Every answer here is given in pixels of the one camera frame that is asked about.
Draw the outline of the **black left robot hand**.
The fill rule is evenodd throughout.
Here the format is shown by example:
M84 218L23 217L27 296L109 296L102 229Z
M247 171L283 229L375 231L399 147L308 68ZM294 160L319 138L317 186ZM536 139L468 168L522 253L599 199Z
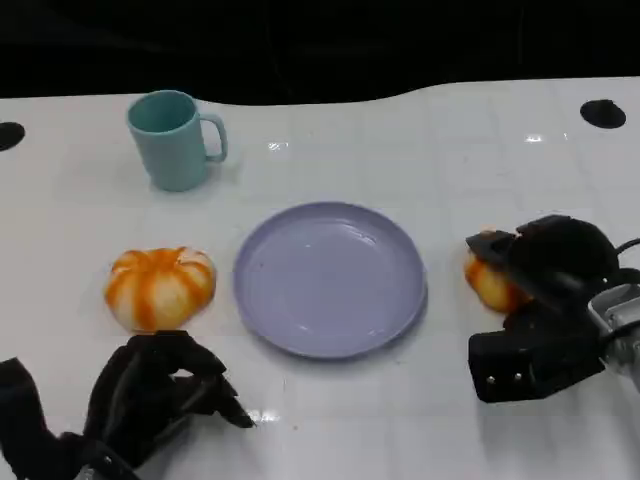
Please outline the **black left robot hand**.
M194 416L219 414L238 428L254 427L225 372L223 362L185 331L135 335L94 384L83 435L136 469Z

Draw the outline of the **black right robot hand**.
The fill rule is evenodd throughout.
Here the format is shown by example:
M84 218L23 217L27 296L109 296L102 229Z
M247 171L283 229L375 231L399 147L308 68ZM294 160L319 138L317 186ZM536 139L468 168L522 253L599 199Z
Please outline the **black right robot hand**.
M514 232L484 230L466 238L464 277L509 333L595 332L586 296L620 268L613 244L595 225L548 215Z

